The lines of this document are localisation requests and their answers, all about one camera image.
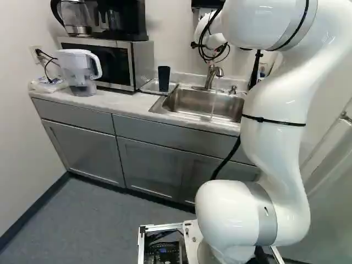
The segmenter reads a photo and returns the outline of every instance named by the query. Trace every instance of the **stainless steel sink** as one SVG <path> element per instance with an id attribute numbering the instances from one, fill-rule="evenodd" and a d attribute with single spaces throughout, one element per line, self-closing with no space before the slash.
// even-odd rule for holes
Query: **stainless steel sink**
<path id="1" fill-rule="evenodd" d="M 229 95 L 224 91 L 200 91 L 191 86 L 180 85 L 169 96 L 162 96 L 149 112 L 234 125 L 241 121 L 245 95 L 242 92 Z"/>

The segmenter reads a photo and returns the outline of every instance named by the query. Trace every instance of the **black cable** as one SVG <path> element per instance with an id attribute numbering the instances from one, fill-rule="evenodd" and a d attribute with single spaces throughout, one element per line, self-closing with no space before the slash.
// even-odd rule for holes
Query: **black cable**
<path id="1" fill-rule="evenodd" d="M 252 49 L 251 48 L 241 48 L 239 47 L 240 50 L 243 50 L 243 51 L 251 51 Z"/>
<path id="2" fill-rule="evenodd" d="M 276 49 L 273 49 L 271 51 L 277 51 L 285 46 L 287 46 L 291 40 L 297 35 L 297 33 L 299 32 L 299 30 L 301 29 L 302 25 L 303 25 L 303 22 L 304 20 L 306 19 L 307 17 L 307 13 L 308 13 L 308 9 L 309 9 L 309 0 L 306 0 L 306 7 L 304 8 L 304 13 L 303 13 L 303 16 L 301 18 L 301 21 L 300 23 L 298 24 L 298 27 L 296 28 L 296 30 L 293 32 L 292 36 L 285 42 L 283 43 L 280 47 L 276 48 Z"/>
<path id="3" fill-rule="evenodd" d="M 159 246 L 162 246 L 162 245 L 174 246 L 175 242 L 157 242 L 157 243 L 149 245 L 148 248 L 150 249 L 150 248 L 154 248 L 155 246 L 159 247 Z"/>
<path id="4" fill-rule="evenodd" d="M 47 62 L 50 61 L 49 58 L 46 58 L 46 57 L 43 57 L 42 59 L 46 60 Z M 56 66 L 59 66 L 60 67 L 60 64 L 54 62 L 54 61 L 51 61 L 51 63 L 55 64 Z"/>
<path id="5" fill-rule="evenodd" d="M 292 123 L 292 122 L 285 122 L 285 121 L 277 121 L 277 120 L 266 119 L 264 117 L 253 117 L 253 116 L 247 115 L 247 114 L 242 114 L 242 117 L 248 118 L 251 120 L 256 120 L 259 123 L 267 122 L 267 123 L 279 124 L 279 125 L 290 125 L 292 127 L 305 127 L 306 126 L 305 123 Z"/>
<path id="6" fill-rule="evenodd" d="M 35 51 L 36 51 L 37 54 L 38 54 L 38 53 L 42 53 L 42 54 L 44 54 L 45 56 L 47 56 L 47 57 L 49 57 L 49 58 L 57 59 L 57 58 L 52 57 L 52 56 L 50 56 L 49 54 L 45 53 L 45 52 L 42 51 L 40 48 L 37 48 Z"/>
<path id="7" fill-rule="evenodd" d="M 270 264 L 269 259 L 261 246 L 255 247 L 254 255 L 258 263 Z"/>
<path id="8" fill-rule="evenodd" d="M 207 61 L 212 61 L 215 58 L 218 58 L 226 49 L 226 46 L 223 47 L 223 49 L 220 51 L 220 54 L 217 54 L 216 56 L 208 56 L 205 54 L 205 51 L 203 50 L 203 46 L 202 46 L 202 42 L 203 42 L 203 38 L 207 32 L 207 30 L 210 29 L 210 25 L 213 23 L 213 21 L 215 20 L 215 18 L 217 17 L 217 15 L 220 13 L 221 9 L 217 9 L 214 13 L 214 15 L 212 16 L 212 18 L 208 21 L 208 23 L 206 24 L 206 26 L 204 27 L 200 37 L 199 37 L 199 41 L 198 41 L 198 52 L 200 57 L 204 60 L 204 62 Z"/>
<path id="9" fill-rule="evenodd" d="M 214 11 L 214 10 L 211 9 L 210 14 L 211 14 L 213 11 Z M 210 20 L 210 14 L 209 14 L 209 17 L 208 17 L 208 24 L 209 24 L 209 20 Z M 210 27 L 208 28 L 208 32 L 209 32 L 209 35 L 210 35 L 210 34 L 211 34 L 211 33 L 210 33 Z"/>
<path id="10" fill-rule="evenodd" d="M 231 47 L 230 47 L 230 45 L 228 45 L 228 44 L 227 44 L 227 47 L 229 47 L 229 51 L 227 52 L 226 56 L 225 56 L 224 58 L 222 58 L 221 60 L 218 60 L 218 61 L 215 62 L 215 63 L 222 62 L 222 61 L 225 60 L 227 57 L 229 57 L 230 51 L 231 51 Z"/>
<path id="11" fill-rule="evenodd" d="M 232 156 L 236 153 L 238 148 L 241 145 L 241 137 L 239 136 L 236 140 L 235 145 L 233 146 L 232 150 L 230 151 L 229 155 L 221 162 L 221 164 L 214 170 L 213 174 L 211 175 L 210 180 L 215 180 L 221 169 L 229 162 Z"/>
<path id="12" fill-rule="evenodd" d="M 52 81 L 52 79 L 49 78 L 49 76 L 48 76 L 48 74 L 46 72 L 46 68 L 48 67 L 49 63 L 52 62 L 54 59 L 57 59 L 57 58 L 52 58 L 52 59 L 48 60 L 48 62 L 44 66 L 45 76 L 48 79 L 49 83 L 51 83 L 51 84 L 53 83 L 53 81 Z"/>
<path id="13" fill-rule="evenodd" d="M 248 84 L 248 90 L 251 90 L 258 81 L 258 70 L 259 70 L 259 62 L 260 62 L 260 58 L 263 57 L 263 54 L 261 53 L 261 50 L 258 49 L 257 53 L 255 54 L 255 61 L 254 61 L 254 65 L 253 65 L 253 71 L 251 74 L 251 79 L 249 81 Z"/>

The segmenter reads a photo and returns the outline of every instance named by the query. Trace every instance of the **metal cart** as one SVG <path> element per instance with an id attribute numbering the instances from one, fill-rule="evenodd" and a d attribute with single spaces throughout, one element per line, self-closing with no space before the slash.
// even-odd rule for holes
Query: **metal cart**
<path id="1" fill-rule="evenodd" d="M 202 238 L 197 220 L 174 224 L 141 225 L 138 232 L 138 264 L 157 264 L 155 255 L 154 257 L 151 255 L 159 250 L 163 250 L 161 256 L 173 258 L 179 264 L 199 264 L 197 249 Z M 275 246 L 269 248 L 276 263 L 285 264 L 277 248 Z M 172 264 L 169 260 L 160 262 Z M 257 258 L 257 263 L 269 263 L 269 261 L 265 259 L 261 262 Z"/>

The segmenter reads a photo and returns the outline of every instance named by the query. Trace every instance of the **white wall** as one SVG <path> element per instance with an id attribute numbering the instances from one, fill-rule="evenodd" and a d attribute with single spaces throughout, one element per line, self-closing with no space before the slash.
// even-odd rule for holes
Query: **white wall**
<path id="1" fill-rule="evenodd" d="M 49 0 L 3 0 L 0 8 L 0 235 L 64 172 L 27 84 L 41 76 L 28 46 L 55 49 Z"/>
<path id="2" fill-rule="evenodd" d="M 168 65 L 173 72 L 207 74 L 207 65 L 197 49 L 191 49 L 198 16 L 191 10 L 191 0 L 145 0 L 147 31 L 155 43 L 156 66 Z M 249 79 L 255 51 L 232 47 L 230 56 L 220 63 L 225 76 Z M 262 62 L 271 62 L 273 52 L 265 52 Z"/>
<path id="3" fill-rule="evenodd" d="M 307 182 L 310 230 L 300 243 L 279 248 L 284 257 L 312 264 L 352 263 L 351 149 L 352 132 L 346 131 Z"/>

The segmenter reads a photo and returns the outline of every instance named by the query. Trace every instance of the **cabinet door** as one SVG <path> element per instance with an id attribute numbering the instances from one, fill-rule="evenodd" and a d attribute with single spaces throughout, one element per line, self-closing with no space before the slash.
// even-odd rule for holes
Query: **cabinet door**
<path id="1" fill-rule="evenodd" d="M 42 122 L 67 170 L 125 187 L 115 136 Z"/>
<path id="2" fill-rule="evenodd" d="M 127 188 L 176 200 L 186 152 L 117 137 Z"/>
<path id="3" fill-rule="evenodd" d="M 190 153 L 186 169 L 187 175 L 182 181 L 179 201 L 185 204 L 194 204 L 198 188 L 210 180 L 212 173 L 221 162 L 222 159 Z M 260 170 L 254 166 L 228 162 L 220 170 L 217 179 L 252 182 L 257 178 L 259 172 Z"/>

